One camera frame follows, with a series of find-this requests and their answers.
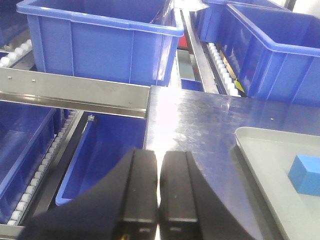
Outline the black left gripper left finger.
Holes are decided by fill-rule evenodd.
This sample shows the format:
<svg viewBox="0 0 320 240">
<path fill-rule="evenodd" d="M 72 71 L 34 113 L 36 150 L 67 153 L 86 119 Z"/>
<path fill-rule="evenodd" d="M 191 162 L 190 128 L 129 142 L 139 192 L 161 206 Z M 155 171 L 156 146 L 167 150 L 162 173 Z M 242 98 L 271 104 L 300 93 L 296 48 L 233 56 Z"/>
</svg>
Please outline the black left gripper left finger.
<svg viewBox="0 0 320 240">
<path fill-rule="evenodd" d="M 157 160 L 128 151 L 94 186 L 36 215 L 19 240 L 151 240 L 157 227 Z"/>
</svg>

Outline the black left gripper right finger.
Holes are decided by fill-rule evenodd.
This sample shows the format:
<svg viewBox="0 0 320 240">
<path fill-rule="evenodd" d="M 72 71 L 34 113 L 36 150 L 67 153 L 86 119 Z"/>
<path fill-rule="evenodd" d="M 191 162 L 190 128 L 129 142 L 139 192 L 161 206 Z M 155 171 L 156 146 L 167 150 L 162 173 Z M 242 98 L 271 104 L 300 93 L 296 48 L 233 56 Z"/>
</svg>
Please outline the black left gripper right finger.
<svg viewBox="0 0 320 240">
<path fill-rule="evenodd" d="M 189 151 L 168 151 L 160 173 L 163 240 L 252 240 L 222 203 Z"/>
</svg>

